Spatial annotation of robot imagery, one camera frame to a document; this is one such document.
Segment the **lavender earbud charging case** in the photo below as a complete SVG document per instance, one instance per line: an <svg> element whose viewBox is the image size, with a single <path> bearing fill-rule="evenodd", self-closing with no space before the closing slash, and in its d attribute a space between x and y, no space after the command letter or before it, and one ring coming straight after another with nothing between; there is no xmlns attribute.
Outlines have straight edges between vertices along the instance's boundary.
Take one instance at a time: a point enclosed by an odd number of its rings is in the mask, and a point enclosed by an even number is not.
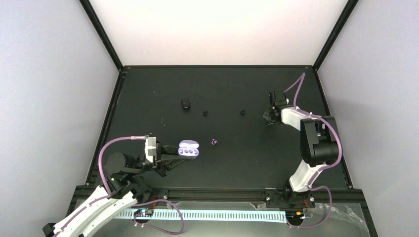
<svg viewBox="0 0 419 237"><path fill-rule="evenodd" d="M183 158L196 158L199 155L200 144L194 140L182 140L178 144L177 153Z"/></svg>

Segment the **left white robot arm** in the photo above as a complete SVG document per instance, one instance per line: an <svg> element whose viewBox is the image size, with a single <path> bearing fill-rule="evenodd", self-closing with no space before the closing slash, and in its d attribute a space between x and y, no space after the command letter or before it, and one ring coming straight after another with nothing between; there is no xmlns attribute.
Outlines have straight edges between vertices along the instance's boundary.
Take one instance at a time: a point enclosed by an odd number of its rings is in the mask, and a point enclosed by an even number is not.
<svg viewBox="0 0 419 237"><path fill-rule="evenodd" d="M125 140L144 141L144 155L137 158L114 153L103 159L105 150L112 144ZM143 174L156 172L161 177L174 167L199 155L199 144L183 140L178 146L161 145L156 137L124 136L110 140L100 150L98 169L102 184L75 208L65 219L43 227L47 237L91 237L105 224L127 208L144 206L145 216L154 213L153 205L159 202L174 207L167 195L152 195L152 188Z"/></svg>

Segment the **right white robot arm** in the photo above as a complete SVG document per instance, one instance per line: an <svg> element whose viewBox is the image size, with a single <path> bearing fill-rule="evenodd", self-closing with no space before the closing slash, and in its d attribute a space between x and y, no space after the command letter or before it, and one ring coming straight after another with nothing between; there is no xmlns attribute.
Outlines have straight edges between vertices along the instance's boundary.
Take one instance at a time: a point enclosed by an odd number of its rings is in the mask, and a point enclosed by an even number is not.
<svg viewBox="0 0 419 237"><path fill-rule="evenodd" d="M336 166L343 155L336 120L294 107L284 92L269 93L269 107L262 116L268 125L284 124L300 132L301 162L285 183L282 202L296 206L308 193L323 170Z"/></svg>

